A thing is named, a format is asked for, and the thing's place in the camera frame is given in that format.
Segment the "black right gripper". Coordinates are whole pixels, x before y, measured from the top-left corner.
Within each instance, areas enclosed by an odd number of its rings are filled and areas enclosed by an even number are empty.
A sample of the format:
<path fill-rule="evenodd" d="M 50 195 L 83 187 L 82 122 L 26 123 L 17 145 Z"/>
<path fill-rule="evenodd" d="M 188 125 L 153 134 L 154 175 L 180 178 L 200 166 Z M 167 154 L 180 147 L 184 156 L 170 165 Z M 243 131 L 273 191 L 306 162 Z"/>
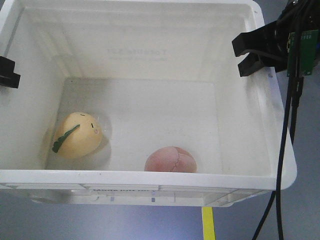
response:
<path fill-rule="evenodd" d="M 250 32 L 242 32 L 232 40 L 236 57 L 248 54 L 238 64 L 240 77 L 248 77 L 264 67 L 276 72 L 287 69 L 287 42 L 297 27 L 303 31 L 320 30 L 320 2 L 318 0 L 292 0 L 273 21 Z"/>

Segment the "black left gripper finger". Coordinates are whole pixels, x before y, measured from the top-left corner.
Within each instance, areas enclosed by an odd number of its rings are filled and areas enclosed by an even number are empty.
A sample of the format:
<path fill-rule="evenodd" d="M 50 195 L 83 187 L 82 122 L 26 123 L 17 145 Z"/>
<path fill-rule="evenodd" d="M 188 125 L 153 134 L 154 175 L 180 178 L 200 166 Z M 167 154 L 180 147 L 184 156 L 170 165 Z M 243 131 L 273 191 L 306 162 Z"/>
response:
<path fill-rule="evenodd" d="M 21 76 L 14 73 L 15 62 L 4 56 L 0 57 L 0 85 L 7 88 L 17 89 Z"/>

